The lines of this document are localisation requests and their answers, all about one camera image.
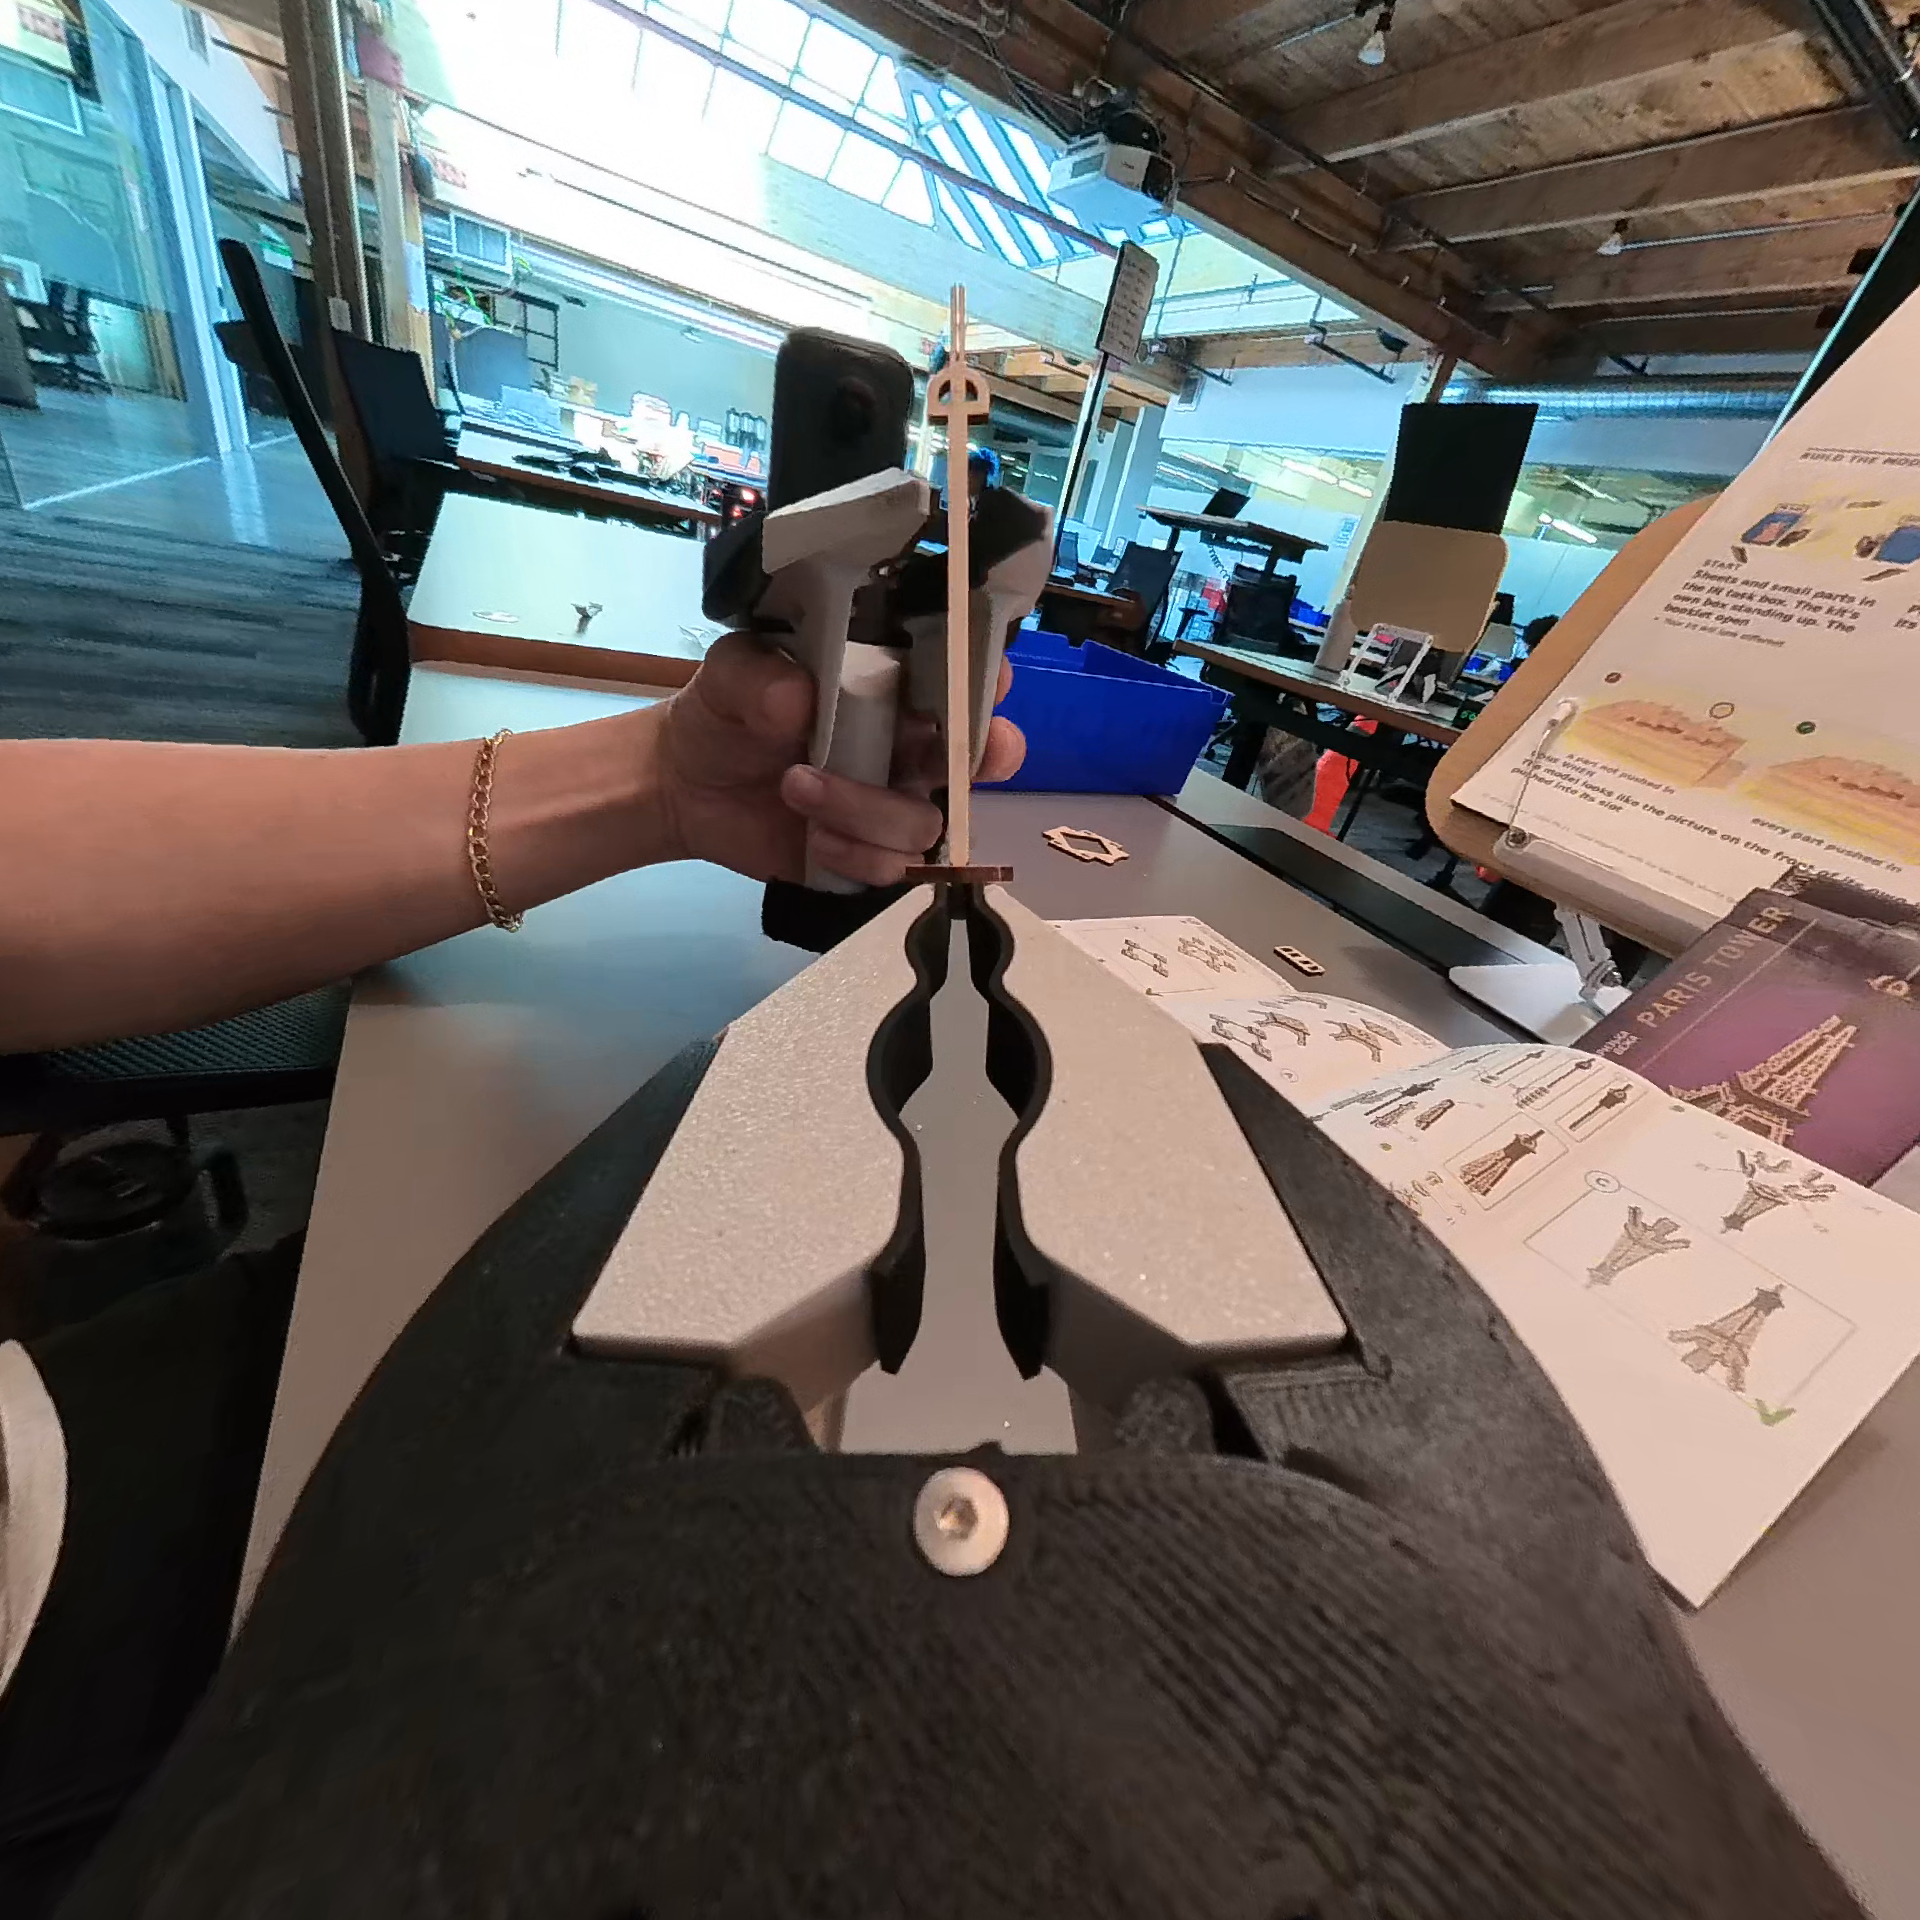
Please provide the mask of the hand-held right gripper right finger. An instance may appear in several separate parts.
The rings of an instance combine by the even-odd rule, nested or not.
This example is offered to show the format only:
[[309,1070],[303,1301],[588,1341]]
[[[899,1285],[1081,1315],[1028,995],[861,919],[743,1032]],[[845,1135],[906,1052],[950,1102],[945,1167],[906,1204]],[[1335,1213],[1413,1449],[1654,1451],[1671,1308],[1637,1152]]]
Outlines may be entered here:
[[1002,886],[966,889],[999,1152],[991,1294],[1023,1377],[1116,1413],[1157,1377],[1331,1353],[1347,1321],[1193,1032]]

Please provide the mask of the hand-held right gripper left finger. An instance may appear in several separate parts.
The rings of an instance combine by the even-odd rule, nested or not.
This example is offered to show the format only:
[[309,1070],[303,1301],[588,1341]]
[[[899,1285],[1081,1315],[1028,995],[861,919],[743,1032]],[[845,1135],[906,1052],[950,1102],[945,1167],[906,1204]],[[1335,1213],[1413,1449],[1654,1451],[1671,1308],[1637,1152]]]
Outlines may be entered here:
[[933,886],[790,976],[722,1032],[588,1292],[585,1353],[779,1381],[812,1411],[903,1369],[924,1304],[922,1163],[945,981]]

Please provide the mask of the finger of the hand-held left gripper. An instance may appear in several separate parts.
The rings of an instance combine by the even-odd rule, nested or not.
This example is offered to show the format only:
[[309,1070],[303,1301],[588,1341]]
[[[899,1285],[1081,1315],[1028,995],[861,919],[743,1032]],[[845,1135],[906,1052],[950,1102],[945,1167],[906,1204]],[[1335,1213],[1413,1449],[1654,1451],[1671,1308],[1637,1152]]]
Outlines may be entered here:
[[1026,620],[1050,577],[1052,508],[981,500],[969,525],[969,707],[991,709],[1010,631]]
[[812,673],[812,765],[886,783],[906,632],[899,568],[931,517],[926,478],[889,468],[775,512],[761,532],[761,621]]

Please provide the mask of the thin wooden spire piece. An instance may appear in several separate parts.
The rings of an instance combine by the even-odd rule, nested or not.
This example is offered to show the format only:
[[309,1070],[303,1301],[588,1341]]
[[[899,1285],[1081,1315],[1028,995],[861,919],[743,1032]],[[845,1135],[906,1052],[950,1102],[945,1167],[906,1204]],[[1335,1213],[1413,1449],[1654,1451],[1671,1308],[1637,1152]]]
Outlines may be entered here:
[[972,431],[987,423],[991,397],[969,352],[969,291],[949,294],[949,353],[929,381],[929,421],[945,429],[945,838],[931,870],[938,880],[972,880],[974,785],[974,647],[972,647]]

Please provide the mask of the person's left forearm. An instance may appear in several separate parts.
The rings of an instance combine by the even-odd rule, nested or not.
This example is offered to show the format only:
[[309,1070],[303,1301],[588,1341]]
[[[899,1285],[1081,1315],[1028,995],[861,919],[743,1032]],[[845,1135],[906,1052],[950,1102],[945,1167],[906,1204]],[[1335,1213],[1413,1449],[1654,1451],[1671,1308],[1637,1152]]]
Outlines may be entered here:
[[348,751],[7,741],[5,1053],[238,1014],[637,868],[652,709]]

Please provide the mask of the grey desk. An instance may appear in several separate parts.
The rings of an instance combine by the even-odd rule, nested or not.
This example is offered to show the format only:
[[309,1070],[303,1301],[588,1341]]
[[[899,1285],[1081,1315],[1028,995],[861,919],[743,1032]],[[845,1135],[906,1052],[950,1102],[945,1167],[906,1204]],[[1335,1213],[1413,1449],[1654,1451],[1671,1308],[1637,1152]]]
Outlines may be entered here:
[[[1447,1044],[1506,1029],[1422,959],[1202,825],[1281,816],[1196,775],[1151,799],[987,796],[977,837],[1044,919],[1191,915],[1261,956],[1306,949],[1343,996]],[[1091,828],[1102,868],[1043,844]],[[758,928],[761,889],[671,863],[617,876],[367,974],[355,992],[303,1236],[243,1599],[335,1423],[478,1235],[663,1063],[775,992],[805,956]],[[1700,1611],[1699,1665],[1874,1916],[1915,1916],[1915,1371]]]

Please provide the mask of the person's left hand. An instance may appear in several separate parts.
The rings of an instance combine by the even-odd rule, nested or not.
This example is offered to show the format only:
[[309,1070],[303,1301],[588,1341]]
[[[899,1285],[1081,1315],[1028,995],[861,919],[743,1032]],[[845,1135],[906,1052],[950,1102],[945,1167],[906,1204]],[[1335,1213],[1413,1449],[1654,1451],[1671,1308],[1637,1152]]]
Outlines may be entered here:
[[945,837],[938,726],[910,710],[892,771],[859,781],[809,764],[817,695],[773,643],[719,638],[694,679],[650,710],[637,863],[701,860],[748,880],[853,885],[892,885],[922,863]]

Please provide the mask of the blue plastic bin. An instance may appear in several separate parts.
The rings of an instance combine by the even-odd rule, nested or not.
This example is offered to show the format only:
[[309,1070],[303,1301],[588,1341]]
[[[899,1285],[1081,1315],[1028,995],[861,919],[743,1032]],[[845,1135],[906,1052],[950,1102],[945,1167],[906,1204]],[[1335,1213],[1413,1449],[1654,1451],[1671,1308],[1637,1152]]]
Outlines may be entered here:
[[999,707],[1023,733],[1005,790],[1178,796],[1227,710],[1225,691],[1114,649],[1018,629]]

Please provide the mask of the white table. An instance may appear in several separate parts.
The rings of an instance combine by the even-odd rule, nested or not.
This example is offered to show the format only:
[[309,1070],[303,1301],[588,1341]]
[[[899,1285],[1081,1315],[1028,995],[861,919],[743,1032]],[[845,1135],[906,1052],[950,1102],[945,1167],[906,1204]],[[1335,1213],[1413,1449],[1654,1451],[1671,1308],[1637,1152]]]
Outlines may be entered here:
[[701,597],[687,537],[447,493],[407,607],[412,656],[677,688],[725,632]]

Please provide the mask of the wooden table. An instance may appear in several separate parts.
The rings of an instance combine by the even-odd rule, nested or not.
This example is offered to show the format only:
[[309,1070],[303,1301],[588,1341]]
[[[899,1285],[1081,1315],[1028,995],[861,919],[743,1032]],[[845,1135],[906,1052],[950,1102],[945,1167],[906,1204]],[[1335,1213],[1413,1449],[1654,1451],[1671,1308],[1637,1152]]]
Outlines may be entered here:
[[1237,680],[1251,680],[1282,697],[1311,704],[1314,709],[1335,707],[1357,718],[1371,718],[1381,728],[1422,736],[1444,748],[1459,741],[1466,728],[1455,723],[1455,709],[1451,704],[1391,699],[1377,688],[1348,686],[1342,673],[1308,661],[1266,656],[1206,639],[1178,639],[1170,652],[1225,671]]

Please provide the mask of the hanging white sign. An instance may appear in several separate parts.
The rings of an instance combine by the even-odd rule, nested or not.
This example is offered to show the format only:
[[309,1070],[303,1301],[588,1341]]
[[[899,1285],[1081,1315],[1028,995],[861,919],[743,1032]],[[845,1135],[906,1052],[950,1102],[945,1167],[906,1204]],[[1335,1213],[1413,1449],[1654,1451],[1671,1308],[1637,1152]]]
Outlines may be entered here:
[[1114,364],[1133,364],[1151,316],[1161,263],[1139,241],[1127,240],[1114,261],[1114,277],[1102,308],[1095,352]]

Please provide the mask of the white instruction booklet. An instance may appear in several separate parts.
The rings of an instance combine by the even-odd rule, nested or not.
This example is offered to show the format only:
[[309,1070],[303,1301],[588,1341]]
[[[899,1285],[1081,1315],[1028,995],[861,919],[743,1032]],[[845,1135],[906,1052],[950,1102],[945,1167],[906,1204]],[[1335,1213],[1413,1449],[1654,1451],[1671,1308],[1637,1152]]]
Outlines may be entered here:
[[1812,1493],[1918,1344],[1915,1211],[1619,1063],[1444,1040],[1196,916],[1055,919],[1205,1052],[1370,1365],[1447,1453],[1527,1453],[1538,1508],[1605,1479],[1699,1607]]

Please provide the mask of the tan board on stand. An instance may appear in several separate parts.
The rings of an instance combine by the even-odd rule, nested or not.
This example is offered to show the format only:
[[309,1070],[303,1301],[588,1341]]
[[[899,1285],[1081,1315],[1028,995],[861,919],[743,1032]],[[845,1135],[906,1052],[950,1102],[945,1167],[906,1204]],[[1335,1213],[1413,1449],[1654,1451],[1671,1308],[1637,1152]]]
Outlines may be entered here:
[[1466,656],[1481,638],[1506,565],[1501,534],[1377,519],[1331,629],[1347,639],[1387,625]]

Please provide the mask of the white board stand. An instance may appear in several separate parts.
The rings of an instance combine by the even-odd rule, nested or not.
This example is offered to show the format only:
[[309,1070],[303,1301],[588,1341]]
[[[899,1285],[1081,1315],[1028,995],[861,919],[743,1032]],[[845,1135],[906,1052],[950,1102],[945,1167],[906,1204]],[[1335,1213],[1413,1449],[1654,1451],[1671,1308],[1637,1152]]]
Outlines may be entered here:
[[1571,1047],[1627,998],[1603,925],[1571,902],[1554,908],[1567,956],[1542,963],[1451,966],[1455,992],[1513,1023],[1521,1032],[1554,1047]]

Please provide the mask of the white ceiling projector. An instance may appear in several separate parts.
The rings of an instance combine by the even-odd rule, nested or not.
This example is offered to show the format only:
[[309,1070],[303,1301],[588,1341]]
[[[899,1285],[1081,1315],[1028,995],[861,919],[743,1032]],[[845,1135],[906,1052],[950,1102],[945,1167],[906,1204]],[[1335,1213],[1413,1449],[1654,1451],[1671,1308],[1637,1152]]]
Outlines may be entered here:
[[1157,147],[1135,136],[1084,135],[1047,168],[1047,199],[1085,229],[1135,229],[1175,201],[1178,175]]

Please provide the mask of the black monitor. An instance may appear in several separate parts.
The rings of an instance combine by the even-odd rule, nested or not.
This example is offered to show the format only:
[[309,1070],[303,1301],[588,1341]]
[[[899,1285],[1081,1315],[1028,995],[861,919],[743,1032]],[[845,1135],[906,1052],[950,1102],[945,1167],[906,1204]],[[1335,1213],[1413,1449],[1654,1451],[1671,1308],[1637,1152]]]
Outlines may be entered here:
[[1381,520],[1499,534],[1535,419],[1531,400],[1405,405]]

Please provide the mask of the black mesh office chair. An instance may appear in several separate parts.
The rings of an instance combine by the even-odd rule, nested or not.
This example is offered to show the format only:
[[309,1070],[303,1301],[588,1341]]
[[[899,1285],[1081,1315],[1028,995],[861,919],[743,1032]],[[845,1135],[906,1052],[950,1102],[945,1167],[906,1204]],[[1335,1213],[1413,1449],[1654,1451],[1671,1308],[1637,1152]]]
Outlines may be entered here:
[[189,1125],[330,1092],[349,1006],[341,983],[172,1035],[5,1059],[5,1135],[30,1140],[5,1213],[28,1230],[34,1302],[81,1315],[221,1261],[250,1228],[244,1173]]

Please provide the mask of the purple tower kit box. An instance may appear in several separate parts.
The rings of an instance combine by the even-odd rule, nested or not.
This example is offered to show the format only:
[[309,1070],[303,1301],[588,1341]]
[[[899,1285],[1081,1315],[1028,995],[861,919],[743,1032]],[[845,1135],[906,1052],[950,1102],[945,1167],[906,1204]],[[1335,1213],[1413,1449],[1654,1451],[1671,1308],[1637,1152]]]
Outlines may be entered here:
[[1918,1140],[1915,905],[1788,868],[1574,1044],[1871,1185]]

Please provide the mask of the wooden instruction board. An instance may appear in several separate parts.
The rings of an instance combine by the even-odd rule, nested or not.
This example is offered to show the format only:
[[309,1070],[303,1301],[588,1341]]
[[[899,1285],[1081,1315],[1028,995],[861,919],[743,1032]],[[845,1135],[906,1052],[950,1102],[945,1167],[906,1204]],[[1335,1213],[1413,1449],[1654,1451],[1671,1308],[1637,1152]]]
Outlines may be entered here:
[[1679,952],[1811,868],[1918,894],[1918,297],[1617,552],[1443,759],[1435,837]]

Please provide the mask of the person's dark trousers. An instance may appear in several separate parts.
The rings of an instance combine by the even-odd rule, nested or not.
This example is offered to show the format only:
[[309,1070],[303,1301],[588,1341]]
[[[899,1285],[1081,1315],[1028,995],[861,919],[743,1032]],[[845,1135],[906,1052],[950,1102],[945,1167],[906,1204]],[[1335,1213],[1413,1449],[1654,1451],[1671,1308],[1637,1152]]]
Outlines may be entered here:
[[57,1908],[225,1657],[302,1253],[292,1235],[22,1341],[66,1510],[5,1688],[5,1916]]

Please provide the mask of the person's printed white t-shirt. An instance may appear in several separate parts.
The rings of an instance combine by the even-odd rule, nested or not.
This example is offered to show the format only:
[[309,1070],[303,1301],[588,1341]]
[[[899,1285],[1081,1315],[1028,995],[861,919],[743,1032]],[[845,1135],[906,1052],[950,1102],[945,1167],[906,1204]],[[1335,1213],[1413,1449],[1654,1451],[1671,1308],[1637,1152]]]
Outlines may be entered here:
[[63,1537],[66,1444],[55,1399],[22,1341],[3,1344],[3,1688],[53,1589]]

